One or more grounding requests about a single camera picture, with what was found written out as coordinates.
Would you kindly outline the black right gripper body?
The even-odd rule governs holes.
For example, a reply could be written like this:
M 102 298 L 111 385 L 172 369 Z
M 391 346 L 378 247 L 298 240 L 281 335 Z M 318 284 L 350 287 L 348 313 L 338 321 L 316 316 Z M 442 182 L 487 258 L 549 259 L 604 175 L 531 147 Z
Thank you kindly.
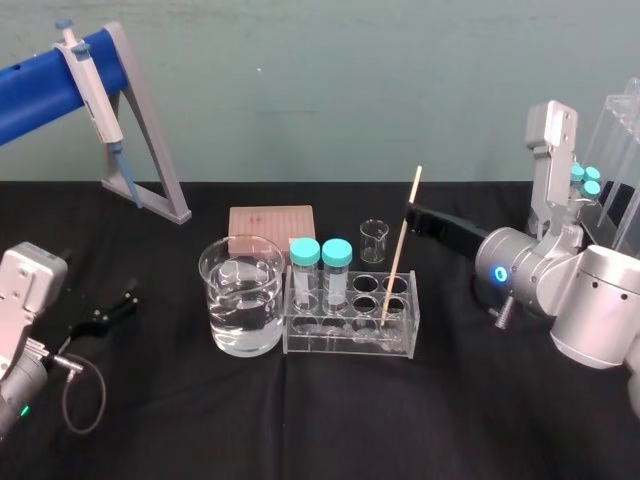
M 435 212 L 434 238 L 455 253 L 474 260 L 484 242 L 484 230 L 463 218 Z

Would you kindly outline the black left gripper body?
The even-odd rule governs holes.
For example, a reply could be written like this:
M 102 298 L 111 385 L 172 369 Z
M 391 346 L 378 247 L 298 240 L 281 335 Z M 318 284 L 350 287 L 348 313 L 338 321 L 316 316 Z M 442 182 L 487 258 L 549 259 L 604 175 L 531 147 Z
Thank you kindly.
M 99 337 L 103 334 L 103 308 L 85 295 L 64 292 L 50 314 L 53 327 L 49 347 L 53 352 L 62 352 L 72 341 L 81 337 Z

